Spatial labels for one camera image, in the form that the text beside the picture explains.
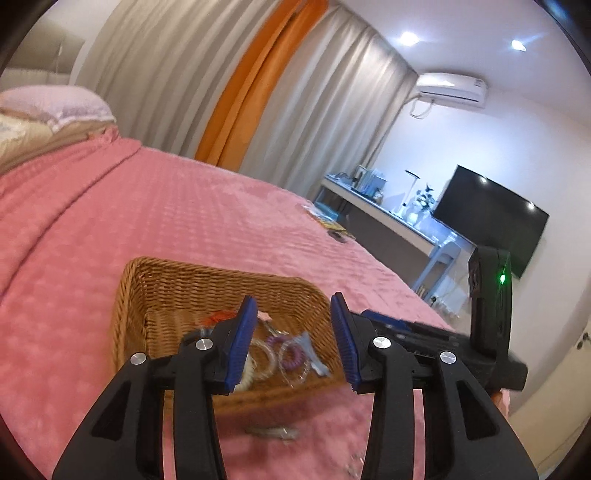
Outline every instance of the ceiling light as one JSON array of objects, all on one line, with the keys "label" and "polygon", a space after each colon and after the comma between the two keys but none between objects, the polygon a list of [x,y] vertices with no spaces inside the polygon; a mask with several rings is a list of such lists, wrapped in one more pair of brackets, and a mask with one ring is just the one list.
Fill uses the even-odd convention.
[{"label": "ceiling light", "polygon": [[400,35],[400,43],[407,47],[412,47],[418,43],[418,37],[412,32],[404,32]]},{"label": "ceiling light", "polygon": [[511,42],[511,47],[519,51],[525,51],[525,46],[519,40],[514,40]]}]

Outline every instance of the television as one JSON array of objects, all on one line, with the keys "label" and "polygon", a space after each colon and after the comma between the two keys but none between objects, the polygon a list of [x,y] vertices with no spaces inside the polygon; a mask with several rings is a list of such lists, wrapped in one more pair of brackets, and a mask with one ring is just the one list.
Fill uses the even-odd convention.
[{"label": "television", "polygon": [[508,250],[512,272],[520,277],[540,241],[548,214],[504,186],[458,165],[433,218],[475,245]]}]

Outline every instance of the gray curtain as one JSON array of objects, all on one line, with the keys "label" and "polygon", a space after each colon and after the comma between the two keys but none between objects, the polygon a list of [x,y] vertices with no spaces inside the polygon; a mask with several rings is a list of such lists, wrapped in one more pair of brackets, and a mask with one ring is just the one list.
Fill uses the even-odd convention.
[{"label": "gray curtain", "polygon": [[372,27],[331,6],[281,76],[240,173],[314,196],[326,173],[373,162],[416,80]]},{"label": "gray curtain", "polygon": [[122,0],[76,80],[122,135],[193,157],[217,100],[279,0]]}]

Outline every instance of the bracelet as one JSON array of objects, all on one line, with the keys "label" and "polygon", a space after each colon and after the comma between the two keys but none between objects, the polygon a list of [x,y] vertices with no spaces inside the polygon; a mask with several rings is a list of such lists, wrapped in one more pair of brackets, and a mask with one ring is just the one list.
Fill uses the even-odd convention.
[{"label": "bracelet", "polygon": [[285,355],[285,352],[287,352],[287,349],[289,347],[291,347],[296,341],[295,340],[288,340],[286,342],[283,343],[283,345],[281,345],[281,348],[279,349],[279,371],[281,372],[281,375],[283,376],[283,379],[287,382],[287,384],[291,387],[294,388],[297,385],[301,385],[302,383],[304,383],[304,381],[306,381],[306,377],[308,376],[308,374],[310,373],[310,359],[308,357],[306,357],[306,360],[304,361],[304,368],[302,369],[299,377],[297,378],[297,380],[290,380],[287,377],[287,373],[285,372],[285,368],[283,368],[283,356]]},{"label": "bracelet", "polygon": [[[284,343],[288,340],[289,340],[289,337],[286,335],[270,336],[267,339],[267,345],[269,345],[270,347],[273,347],[273,345],[275,345],[276,343]],[[295,370],[296,368],[301,367],[302,364],[304,364],[304,358],[306,357],[306,355],[304,353],[304,349],[297,342],[294,342],[288,348],[291,351],[292,359],[291,360],[282,359],[281,365],[283,366],[283,368],[286,371],[291,372],[291,371]]]},{"label": "bracelet", "polygon": [[267,378],[270,378],[277,369],[277,356],[275,355],[273,349],[261,340],[253,339],[251,340],[251,345],[257,346],[260,349],[262,349],[262,351],[265,352],[267,358],[269,359],[269,365],[267,366],[266,370],[263,370],[262,372],[256,371],[256,362],[254,359],[252,360],[255,364],[255,372],[253,378],[254,380],[259,381],[266,380]]},{"label": "bracelet", "polygon": [[255,378],[256,363],[251,354],[246,354],[246,362],[244,363],[244,370],[242,371],[242,379],[240,383],[234,388],[234,392],[245,392],[248,390]]}]

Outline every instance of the pink blanket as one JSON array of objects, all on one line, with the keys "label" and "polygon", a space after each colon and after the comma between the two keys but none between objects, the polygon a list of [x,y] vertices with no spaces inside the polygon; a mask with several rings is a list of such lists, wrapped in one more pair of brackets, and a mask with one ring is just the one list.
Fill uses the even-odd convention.
[{"label": "pink blanket", "polygon": [[[353,310],[444,322],[355,242],[329,237],[269,184],[142,148],[116,131],[0,178],[0,412],[46,476],[108,383],[108,326],[124,265],[142,255],[298,276]],[[270,413],[300,440],[254,439],[220,418],[230,480],[346,479],[360,469],[372,398],[348,385]],[[417,409],[415,478],[424,443]],[[166,455],[170,471],[170,450]]]}]

